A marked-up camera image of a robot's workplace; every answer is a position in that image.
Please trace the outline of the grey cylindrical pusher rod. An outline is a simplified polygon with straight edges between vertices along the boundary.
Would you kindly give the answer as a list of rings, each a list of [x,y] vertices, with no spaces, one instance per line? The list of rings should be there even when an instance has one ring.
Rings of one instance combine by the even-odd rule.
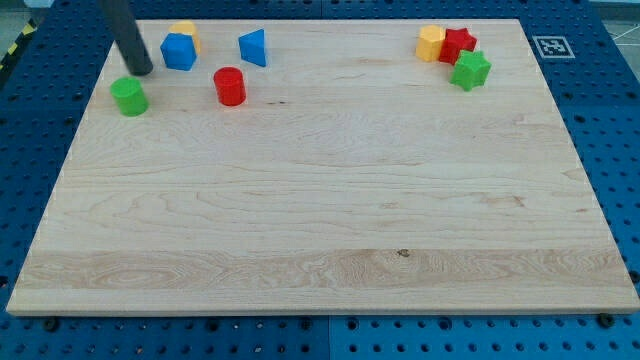
[[[114,37],[130,74],[145,76],[153,63],[128,0],[98,0],[106,25]]]

